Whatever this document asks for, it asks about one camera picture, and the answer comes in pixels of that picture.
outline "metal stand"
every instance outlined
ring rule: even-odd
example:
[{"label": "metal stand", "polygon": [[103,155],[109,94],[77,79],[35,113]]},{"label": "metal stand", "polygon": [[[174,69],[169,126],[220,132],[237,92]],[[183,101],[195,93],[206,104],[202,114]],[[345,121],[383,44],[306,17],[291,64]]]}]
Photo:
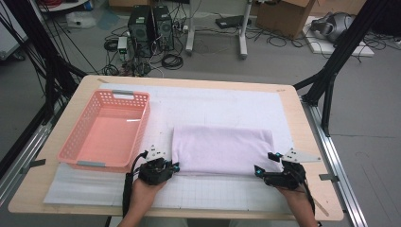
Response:
[{"label": "metal stand", "polygon": [[321,124],[326,136],[330,136],[328,127],[336,76],[358,47],[369,28],[375,22],[375,19],[383,12],[388,2],[389,0],[368,0],[345,33],[345,36],[341,39],[324,68],[316,75],[294,85],[295,89],[299,90],[312,84],[307,94],[302,96],[303,101],[311,106],[317,106],[319,99],[325,94]]},{"label": "metal stand", "polygon": [[[240,58],[243,60],[246,59],[248,56],[245,31],[247,30],[247,25],[248,25],[247,23],[251,13],[251,7],[252,7],[252,0],[247,0],[247,7],[245,8],[244,12],[244,20],[242,22],[242,27],[239,30]],[[188,55],[192,55],[192,48],[194,46],[194,37],[195,37],[195,26],[194,26],[195,10],[194,10],[194,4],[192,4],[191,1],[189,3],[189,15],[190,18],[188,23],[188,36],[186,38],[185,51]]]}]

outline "lavender towel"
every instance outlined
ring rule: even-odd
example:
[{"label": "lavender towel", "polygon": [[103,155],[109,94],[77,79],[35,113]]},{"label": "lavender towel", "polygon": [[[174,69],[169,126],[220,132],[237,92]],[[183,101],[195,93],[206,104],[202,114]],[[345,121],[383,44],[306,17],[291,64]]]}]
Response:
[{"label": "lavender towel", "polygon": [[210,126],[174,128],[172,160],[180,162],[180,174],[254,175],[253,165],[281,172],[268,158],[274,152],[271,131]]}]

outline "black cable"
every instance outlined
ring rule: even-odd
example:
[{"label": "black cable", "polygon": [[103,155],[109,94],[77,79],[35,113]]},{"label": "black cable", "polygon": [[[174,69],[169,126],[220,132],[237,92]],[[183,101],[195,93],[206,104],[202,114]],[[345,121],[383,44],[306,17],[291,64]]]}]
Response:
[{"label": "black cable", "polygon": [[132,166],[131,166],[131,173],[134,173],[135,166],[136,166],[136,163],[138,162],[138,160],[140,158],[147,158],[147,156],[148,156],[148,151],[147,150],[145,150],[143,153],[140,153],[138,156],[136,156],[136,158],[133,161]]},{"label": "black cable", "polygon": [[[115,32],[116,32],[117,30],[120,30],[120,29],[123,29],[123,28],[125,28],[125,30],[124,30],[123,32],[121,32],[121,34],[115,34]],[[127,31],[129,31],[129,30],[127,29],[127,27],[126,27],[126,26],[122,26],[122,27],[119,27],[119,28],[117,28],[117,29],[114,29],[114,30],[112,31],[112,35],[117,36],[117,37],[129,37],[128,35],[124,35],[124,34],[127,34],[127,33],[126,33]]]},{"label": "black cable", "polygon": [[40,80],[40,76],[42,76],[42,78],[45,78],[44,73],[41,69],[41,67],[37,64],[36,61],[39,60],[39,56],[32,56],[33,51],[26,45],[26,43],[22,40],[21,36],[19,36],[19,34],[13,29],[12,23],[9,21],[9,24],[4,21],[4,17],[3,15],[0,16],[0,22],[1,24],[3,24],[3,26],[9,31],[9,33],[15,38],[15,40],[17,41],[17,43],[26,51],[26,55],[29,57],[29,59],[31,60],[33,67],[35,68],[35,72],[36,72],[36,76],[38,77],[38,81],[39,84],[41,86],[42,92],[45,94],[44,91],[44,86],[42,84],[42,81]]},{"label": "black cable", "polygon": [[364,37],[363,42],[365,42],[369,47],[376,49],[376,50],[382,50],[386,47],[390,47],[395,50],[401,50],[401,47],[397,47],[397,46],[387,43],[389,41],[395,42],[396,38],[398,38],[398,37],[381,35],[381,34],[377,34],[375,32],[368,32],[368,34]]},{"label": "black cable", "polygon": [[293,177],[294,179],[301,180],[301,181],[299,182],[299,185],[300,185],[301,187],[302,187],[302,186],[304,187],[304,189],[305,189],[305,195],[306,195],[307,200],[309,201],[309,203],[310,203],[310,205],[311,205],[311,207],[312,207],[313,214],[315,215],[315,211],[316,211],[316,209],[315,209],[315,208],[316,208],[316,207],[315,207],[315,201],[313,200],[312,194],[310,193],[310,190],[309,190],[309,186],[308,186],[306,177],[301,176],[300,173],[298,173],[297,171],[295,171],[295,170],[293,170],[293,169],[289,169],[288,171],[289,171],[289,173],[292,175],[292,177]]},{"label": "black cable", "polygon": [[198,3],[197,9],[195,9],[194,13],[192,15],[189,15],[187,19],[192,19],[195,16],[195,13],[197,13],[198,9],[200,9],[200,6],[201,6],[201,0]]},{"label": "black cable", "polygon": [[137,60],[137,63],[132,65],[134,75],[144,77],[152,70],[151,66],[147,62],[146,58],[137,57]]},{"label": "black cable", "polygon": [[107,40],[103,47],[110,52],[116,52],[118,47],[118,40]]},{"label": "black cable", "polygon": [[179,10],[179,8],[180,8],[180,4],[181,4],[181,3],[179,3],[179,4],[178,4],[178,6],[177,6],[177,7],[175,7],[175,8],[174,8],[174,9],[173,9],[173,10],[172,10],[172,11],[171,11],[169,14],[168,14],[168,16],[170,16],[170,17],[171,17],[171,14],[172,14],[174,11],[176,11],[176,10],[178,11],[178,10]]},{"label": "black cable", "polygon": [[[175,38],[175,40],[174,40],[174,43],[175,43],[175,47],[174,47],[174,50],[177,52],[177,55],[179,55],[179,56],[181,56],[181,53],[183,53],[183,43],[181,42],[181,40],[180,40],[180,38],[182,37],[182,35],[181,36],[177,36],[177,33],[175,34],[175,35],[173,35],[174,36],[174,38]],[[177,50],[177,44],[179,44],[180,45],[180,50]]]},{"label": "black cable", "polygon": [[185,22],[186,22],[186,12],[185,12],[185,9],[183,8],[183,4],[181,4],[181,9],[183,10],[183,14],[185,15],[182,19],[181,19],[181,25],[183,26],[183,25],[185,25]]},{"label": "black cable", "polygon": [[[167,51],[164,51],[164,50],[162,51],[159,48],[157,48],[156,43],[152,43],[152,45],[150,46],[150,50],[152,52],[152,57],[149,59],[149,64],[160,63],[162,61],[162,58],[166,55],[166,52],[167,52]],[[160,58],[158,61],[151,61],[153,59],[153,57],[160,56],[162,54],[163,54],[162,58]]]},{"label": "black cable", "polygon": [[60,26],[59,23],[56,22],[56,25],[59,26],[59,28],[61,29],[61,31],[65,34],[65,36],[68,38],[68,40],[70,40],[71,44],[77,49],[77,51],[80,53],[80,55],[86,60],[86,62],[88,62],[88,64],[92,67],[92,69],[95,70],[95,72],[98,74],[98,72],[96,71],[96,69],[94,68],[94,66],[91,64],[91,62],[86,58],[86,56],[82,53],[82,51],[77,47],[77,45],[74,43],[74,41],[70,38],[70,36],[64,31],[64,29],[62,29],[62,27]]},{"label": "black cable", "polygon": [[113,57],[110,59],[109,52],[106,55],[106,65],[101,69],[101,72],[105,76],[118,76],[120,74],[120,71],[118,68],[112,64],[112,61],[115,57],[117,52],[113,54]]},{"label": "black cable", "polygon": [[32,58],[34,58],[37,62],[40,62],[40,57],[28,46],[26,45],[23,37],[14,29],[14,26],[12,25],[12,22],[9,18],[9,14],[6,11],[5,6],[3,5],[2,2],[0,2],[3,11],[6,13],[7,19],[3,16],[2,13],[0,13],[0,19],[2,19],[1,23],[3,26],[9,31],[9,33],[14,37],[14,39],[17,41],[17,43],[27,52],[27,54],[31,54]]},{"label": "black cable", "polygon": [[[293,40],[291,40],[291,39],[289,39],[289,38],[287,38],[287,37],[284,37],[284,36],[282,36],[282,35],[275,34],[275,33],[281,33],[281,31],[279,31],[279,30],[269,30],[269,29],[247,29],[247,32],[249,32],[249,33],[256,33],[256,34],[253,35],[252,37],[247,36],[247,34],[245,34],[245,35],[246,35],[246,38],[247,38],[247,39],[254,39],[255,41],[256,41],[257,39],[259,39],[259,37],[260,37],[261,35],[268,35],[269,37],[268,37],[267,40],[266,40],[267,44],[271,44],[271,45],[276,46],[276,47],[284,47],[284,46],[287,45],[287,42],[291,42],[292,45],[295,46],[295,47],[297,47],[297,48],[301,48],[301,47],[304,47],[304,46],[309,45],[309,44],[317,44],[317,45],[319,46],[320,50],[321,50],[321,51],[320,51],[321,55],[322,55],[325,59],[329,59],[330,57],[328,57],[328,56],[326,56],[326,55],[323,54],[323,49],[322,49],[321,44],[319,44],[319,42],[305,42],[305,44],[302,44],[302,43],[301,43],[301,40],[304,40],[305,38],[313,38],[313,39],[316,39],[316,40],[320,40],[319,38],[316,38],[316,37],[307,37],[306,34],[309,32],[309,30],[305,33],[305,35],[304,35],[303,37],[300,37],[300,38],[297,38],[297,39],[293,39]],[[276,41],[276,40],[281,40],[283,43],[282,43],[282,44],[275,44],[273,41]]]},{"label": "black cable", "polygon": [[[45,5],[44,2],[42,2],[42,1],[40,1],[40,3],[42,4],[43,9],[45,9],[46,12],[49,12],[48,6]],[[67,52],[65,51],[64,45],[63,45],[63,43],[62,43],[62,39],[61,39],[61,37],[60,37],[59,31],[57,30],[56,25],[55,25],[55,23],[54,23],[54,19],[51,19],[51,22],[53,23],[53,27],[55,28],[55,31],[56,31],[56,33],[57,33],[57,36],[53,35],[53,32],[50,30],[50,27],[49,27],[49,25],[47,24],[47,22],[44,22],[44,24],[45,24],[45,25],[47,26],[47,28],[49,29],[50,34],[51,34],[51,36],[52,36],[52,38],[53,38],[53,40],[54,40],[54,43],[56,44],[57,48],[59,49],[59,52],[61,53],[62,57],[63,57],[63,58],[66,57],[67,61],[70,62],[70,60],[68,59]],[[62,51],[61,51],[61,48],[60,48],[60,46],[59,46],[59,43],[58,43],[57,40],[56,40],[56,37],[58,37],[59,40],[60,40],[60,42],[61,42],[61,46],[62,46],[62,49],[64,50],[64,54],[63,54]]]},{"label": "black cable", "polygon": [[162,58],[162,66],[165,69],[177,70],[183,67],[183,58],[178,55],[166,54]]},{"label": "black cable", "polygon": [[174,15],[173,21],[175,21],[176,18],[177,18],[177,14],[178,14],[179,11],[180,11],[180,5],[181,5],[181,3],[179,3],[178,6],[176,7],[177,11],[176,11],[176,13],[175,13],[175,15]]}]

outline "gray floor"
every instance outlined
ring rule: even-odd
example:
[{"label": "gray floor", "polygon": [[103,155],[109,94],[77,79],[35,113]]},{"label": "gray floor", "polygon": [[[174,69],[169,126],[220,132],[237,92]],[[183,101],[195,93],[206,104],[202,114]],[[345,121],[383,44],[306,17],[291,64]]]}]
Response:
[{"label": "gray floor", "polygon": [[[107,9],[93,11],[97,25],[89,29],[71,29],[69,35],[96,69],[105,64],[104,37],[127,24],[127,17]],[[213,25],[213,18],[198,23]],[[65,40],[70,60],[84,71],[93,71],[78,51]],[[249,56],[238,57],[237,37],[216,33],[198,33],[191,57],[182,53],[183,68],[163,71],[168,79],[205,79],[255,83],[295,84],[306,79],[326,63],[322,55],[311,54],[308,47],[295,48],[267,44],[267,36],[248,40]],[[373,58],[362,63],[351,58],[336,80],[330,131],[347,176],[352,184],[369,226],[401,226],[401,51],[392,48],[374,50]],[[148,75],[160,78],[153,70]],[[43,93],[29,61],[0,62],[0,158],[44,103]],[[104,226],[106,217],[38,216],[11,214],[7,199],[0,204],[0,226]],[[190,220],[190,226],[226,226],[227,220]],[[277,222],[277,226],[295,226]],[[324,226],[349,226],[347,219]]]}]

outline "basket handle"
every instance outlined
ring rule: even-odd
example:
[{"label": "basket handle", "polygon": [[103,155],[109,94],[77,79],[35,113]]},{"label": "basket handle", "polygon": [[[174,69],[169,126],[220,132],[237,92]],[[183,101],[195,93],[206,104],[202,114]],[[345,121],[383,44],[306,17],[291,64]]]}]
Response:
[{"label": "basket handle", "polygon": [[114,98],[120,99],[135,99],[135,95],[133,91],[124,91],[124,90],[112,90]]},{"label": "basket handle", "polygon": [[79,166],[94,166],[94,167],[106,167],[105,163],[91,162],[91,161],[77,161]]},{"label": "basket handle", "polygon": [[133,92],[132,91],[112,90],[112,93],[115,94],[115,95],[133,96]]}]

